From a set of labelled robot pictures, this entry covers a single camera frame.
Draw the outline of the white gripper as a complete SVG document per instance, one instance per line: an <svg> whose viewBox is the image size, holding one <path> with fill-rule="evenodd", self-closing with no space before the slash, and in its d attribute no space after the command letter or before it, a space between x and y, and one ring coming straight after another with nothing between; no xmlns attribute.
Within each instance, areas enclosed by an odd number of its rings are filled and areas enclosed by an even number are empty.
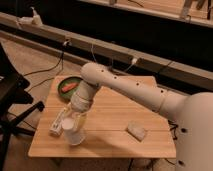
<svg viewBox="0 0 213 171"><path fill-rule="evenodd" d="M71 96L71 107L67 105L59 111L49 129L50 134L54 136L61 135L62 120L69 113L71 108L76 112L80 112L76 119L76 130L79 131L84 126L87 118L87 114L84 112L87 112L91 108L94 96L98 91L99 87L97 85L92 85L82 80L77 90Z"/></svg>

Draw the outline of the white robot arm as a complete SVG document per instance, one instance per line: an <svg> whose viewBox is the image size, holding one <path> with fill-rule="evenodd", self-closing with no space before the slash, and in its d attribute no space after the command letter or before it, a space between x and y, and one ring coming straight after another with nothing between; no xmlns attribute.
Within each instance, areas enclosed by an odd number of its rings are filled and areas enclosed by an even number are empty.
<svg viewBox="0 0 213 171"><path fill-rule="evenodd" d="M175 171L213 171L213 92L190 96L119 77L104 65L87 63L82 81L57 120L72 145L85 139L84 117L101 87L108 87L178 124Z"/></svg>

